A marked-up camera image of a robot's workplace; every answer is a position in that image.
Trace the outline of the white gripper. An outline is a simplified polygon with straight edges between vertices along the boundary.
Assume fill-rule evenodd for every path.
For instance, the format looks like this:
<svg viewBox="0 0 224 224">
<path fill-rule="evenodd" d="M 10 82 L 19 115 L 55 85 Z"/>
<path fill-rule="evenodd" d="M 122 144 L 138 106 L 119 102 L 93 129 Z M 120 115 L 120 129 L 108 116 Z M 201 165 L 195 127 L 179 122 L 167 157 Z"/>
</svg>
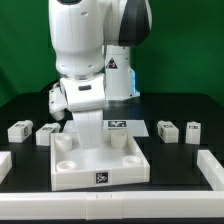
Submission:
<svg viewBox="0 0 224 224">
<path fill-rule="evenodd" d="M 54 119 L 62 120 L 65 109 L 73 113 L 82 149 L 96 148 L 102 143 L 104 78 L 103 73 L 86 80 L 63 77 L 59 86 L 49 91 L 50 114 Z"/>
</svg>

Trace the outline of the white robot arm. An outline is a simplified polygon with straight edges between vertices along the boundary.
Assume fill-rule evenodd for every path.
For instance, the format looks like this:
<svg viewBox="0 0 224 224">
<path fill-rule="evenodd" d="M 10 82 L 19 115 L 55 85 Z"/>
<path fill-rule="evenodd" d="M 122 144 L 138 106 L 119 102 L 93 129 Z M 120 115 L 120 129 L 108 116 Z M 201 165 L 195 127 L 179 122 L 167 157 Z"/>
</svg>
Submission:
<svg viewBox="0 0 224 224">
<path fill-rule="evenodd" d="M 59 86 L 49 111 L 61 120 L 70 111 L 83 149 L 102 144 L 105 55 L 108 45 L 137 46 L 152 27 L 148 0 L 48 0 Z"/>
</svg>

